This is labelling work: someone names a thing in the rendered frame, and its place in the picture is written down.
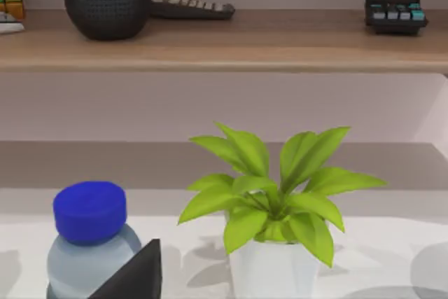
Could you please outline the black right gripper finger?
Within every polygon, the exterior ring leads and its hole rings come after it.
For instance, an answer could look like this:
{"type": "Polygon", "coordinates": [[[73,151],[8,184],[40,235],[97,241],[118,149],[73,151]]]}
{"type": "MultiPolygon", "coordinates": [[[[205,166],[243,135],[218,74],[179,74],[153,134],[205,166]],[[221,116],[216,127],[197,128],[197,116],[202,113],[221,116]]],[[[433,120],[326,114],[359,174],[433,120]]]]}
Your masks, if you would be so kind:
{"type": "Polygon", "coordinates": [[[152,239],[88,299],[161,299],[160,239],[152,239]]]}

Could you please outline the clear bottle with blue cap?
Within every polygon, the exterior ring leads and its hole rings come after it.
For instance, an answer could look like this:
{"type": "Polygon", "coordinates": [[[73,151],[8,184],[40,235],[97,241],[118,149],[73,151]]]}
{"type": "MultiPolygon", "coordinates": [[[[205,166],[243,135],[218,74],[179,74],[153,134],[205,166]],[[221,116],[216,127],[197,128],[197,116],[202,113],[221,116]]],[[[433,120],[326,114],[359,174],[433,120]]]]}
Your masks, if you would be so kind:
{"type": "Polygon", "coordinates": [[[52,202],[57,237],[48,252],[55,299],[88,299],[142,248],[127,224],[127,198],[109,181],[63,188],[52,202]]]}

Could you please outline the green plant in white pot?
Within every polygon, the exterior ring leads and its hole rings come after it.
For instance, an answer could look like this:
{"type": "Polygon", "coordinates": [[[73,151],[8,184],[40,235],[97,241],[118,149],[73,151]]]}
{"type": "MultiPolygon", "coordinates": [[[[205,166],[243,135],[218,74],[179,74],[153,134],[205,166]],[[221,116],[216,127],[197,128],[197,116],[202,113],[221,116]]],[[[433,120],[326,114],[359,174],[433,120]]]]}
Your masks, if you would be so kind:
{"type": "Polygon", "coordinates": [[[375,176],[326,165],[347,126],[290,137],[279,155],[280,179],[270,177],[270,153],[254,133],[220,124],[220,136],[191,142],[229,164],[236,176],[208,174],[179,216],[185,223],[221,211],[223,246],[235,299],[312,299],[320,265],[333,266],[331,227],[344,230],[331,197],[384,185],[375,176]]]}

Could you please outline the wooden shelf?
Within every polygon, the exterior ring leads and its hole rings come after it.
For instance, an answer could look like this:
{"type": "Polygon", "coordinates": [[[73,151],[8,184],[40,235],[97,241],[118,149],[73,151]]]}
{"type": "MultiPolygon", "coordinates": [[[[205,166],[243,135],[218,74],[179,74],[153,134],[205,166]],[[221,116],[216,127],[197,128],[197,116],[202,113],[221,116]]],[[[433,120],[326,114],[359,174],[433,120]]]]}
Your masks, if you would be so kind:
{"type": "Polygon", "coordinates": [[[91,41],[64,11],[29,11],[0,36],[0,71],[448,74],[448,10],[418,36],[370,33],[357,10],[240,10],[229,21],[151,20],[135,38],[91,41]]]}

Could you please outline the black keyboard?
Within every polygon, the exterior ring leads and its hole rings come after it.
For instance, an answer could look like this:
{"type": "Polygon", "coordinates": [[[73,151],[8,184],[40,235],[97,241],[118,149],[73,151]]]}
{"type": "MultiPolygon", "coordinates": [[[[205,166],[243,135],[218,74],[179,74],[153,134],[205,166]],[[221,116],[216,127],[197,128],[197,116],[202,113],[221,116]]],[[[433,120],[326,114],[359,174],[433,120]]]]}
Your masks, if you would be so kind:
{"type": "Polygon", "coordinates": [[[230,20],[236,8],[229,3],[202,0],[151,0],[154,18],[180,20],[230,20]]]}

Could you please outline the white flat object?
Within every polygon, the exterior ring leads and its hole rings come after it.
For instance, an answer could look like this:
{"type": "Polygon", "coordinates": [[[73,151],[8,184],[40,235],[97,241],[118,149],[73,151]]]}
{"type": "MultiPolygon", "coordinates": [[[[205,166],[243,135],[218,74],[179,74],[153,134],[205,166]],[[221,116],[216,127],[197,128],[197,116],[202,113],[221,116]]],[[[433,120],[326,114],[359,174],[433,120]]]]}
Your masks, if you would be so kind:
{"type": "Polygon", "coordinates": [[[22,32],[24,26],[11,14],[0,11],[0,35],[22,32]]]}

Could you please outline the black calculator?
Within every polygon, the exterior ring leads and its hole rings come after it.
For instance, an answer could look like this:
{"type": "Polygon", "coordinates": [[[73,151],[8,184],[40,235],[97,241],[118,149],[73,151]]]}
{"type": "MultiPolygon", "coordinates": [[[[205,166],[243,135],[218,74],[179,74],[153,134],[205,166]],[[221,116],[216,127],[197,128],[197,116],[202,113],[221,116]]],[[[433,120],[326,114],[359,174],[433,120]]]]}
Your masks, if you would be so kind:
{"type": "Polygon", "coordinates": [[[365,0],[364,14],[375,34],[415,36],[428,24],[420,0],[365,0]]]}

